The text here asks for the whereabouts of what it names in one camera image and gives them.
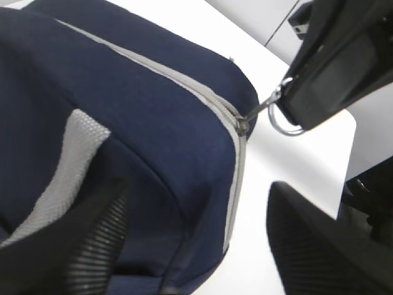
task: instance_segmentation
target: ribbed black plastic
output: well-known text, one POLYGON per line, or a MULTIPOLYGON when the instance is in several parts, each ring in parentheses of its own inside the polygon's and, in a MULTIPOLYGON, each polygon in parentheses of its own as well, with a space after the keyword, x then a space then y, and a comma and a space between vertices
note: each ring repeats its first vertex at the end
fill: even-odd
POLYGON ((105 294, 127 232, 125 188, 113 180, 58 221, 1 249, 0 294, 105 294))
POLYGON ((272 185, 271 251, 287 295, 393 294, 393 256, 333 219, 284 183, 272 185))
POLYGON ((112 201, 64 265, 64 293, 105 294, 127 230, 125 196, 112 201))

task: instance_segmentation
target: metal clip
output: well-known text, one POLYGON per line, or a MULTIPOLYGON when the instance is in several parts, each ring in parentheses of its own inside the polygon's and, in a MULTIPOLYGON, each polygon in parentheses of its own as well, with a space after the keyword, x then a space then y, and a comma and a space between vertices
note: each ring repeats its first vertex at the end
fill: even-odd
POLYGON ((253 109, 246 117, 244 117, 240 122, 244 124, 244 122, 248 123, 251 121, 253 118, 255 118, 260 112, 262 112, 264 109, 268 109, 268 115, 269 115, 269 121, 270 124, 273 126, 273 128, 286 136, 298 136, 303 134, 305 131, 301 127, 299 127, 296 130, 285 130, 283 129, 277 122, 276 116, 274 114, 274 105, 275 103, 282 97, 282 92, 284 91, 284 88, 288 86, 293 81, 292 77, 288 77, 284 79, 276 88, 276 90, 271 94, 271 96, 265 100, 263 103, 261 103, 258 107, 253 109))

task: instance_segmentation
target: backpack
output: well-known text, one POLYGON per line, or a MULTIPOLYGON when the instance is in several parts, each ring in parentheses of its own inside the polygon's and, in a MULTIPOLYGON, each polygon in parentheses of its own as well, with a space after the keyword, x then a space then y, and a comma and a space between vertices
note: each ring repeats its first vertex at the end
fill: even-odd
POLYGON ((122 178, 106 294, 190 294, 213 273, 259 104, 231 60, 104 0, 35 0, 0 9, 0 97, 3 249, 122 178))

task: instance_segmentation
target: black plastic part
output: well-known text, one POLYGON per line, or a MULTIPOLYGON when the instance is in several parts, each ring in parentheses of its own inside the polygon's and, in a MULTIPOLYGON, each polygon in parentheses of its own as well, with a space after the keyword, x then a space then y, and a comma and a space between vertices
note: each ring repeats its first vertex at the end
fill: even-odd
POLYGON ((105 294, 127 231, 115 180, 42 230, 0 249, 0 294, 105 294))
POLYGON ((269 244, 287 295, 393 294, 393 252, 274 183, 269 244))
POLYGON ((310 130, 391 83, 392 36, 392 0, 315 0, 281 111, 310 130))
POLYGON ((302 33, 297 29, 298 26, 301 25, 309 25, 309 20, 311 18, 311 10, 313 8, 313 2, 307 2, 303 3, 296 11, 294 14, 292 14, 288 18, 289 24, 292 26, 294 29, 296 35, 300 40, 304 40, 307 33, 302 33))

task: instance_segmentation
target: zipper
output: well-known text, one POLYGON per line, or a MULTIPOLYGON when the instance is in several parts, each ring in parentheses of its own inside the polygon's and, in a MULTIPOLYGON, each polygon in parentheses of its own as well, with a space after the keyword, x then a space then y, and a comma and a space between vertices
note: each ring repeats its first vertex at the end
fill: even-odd
POLYGON ((204 103, 211 111, 213 111, 218 119, 222 122, 224 127, 228 130, 232 137, 233 144, 235 146, 235 172, 233 175, 233 181, 230 188, 230 196, 227 208, 227 217, 225 224, 225 237, 223 252, 225 252, 229 246, 229 241, 232 236, 233 225, 235 223, 236 211, 239 202, 239 195, 241 191, 241 183, 244 175, 244 164, 246 158, 246 133, 249 131, 248 120, 244 118, 237 109, 229 103, 227 100, 217 95, 212 89, 199 83, 195 79, 188 77, 174 69, 171 69, 163 64, 157 63, 156 61, 150 60, 143 55, 136 52, 130 51, 123 47, 117 46, 110 43, 107 40, 101 39, 98 36, 90 34, 80 28, 76 28, 68 23, 57 20, 59 23, 77 31, 80 34, 88 37, 89 39, 103 44, 118 54, 128 58, 129 60, 150 69, 151 71, 166 77, 173 81, 182 88, 188 90, 194 94, 202 103, 204 103))

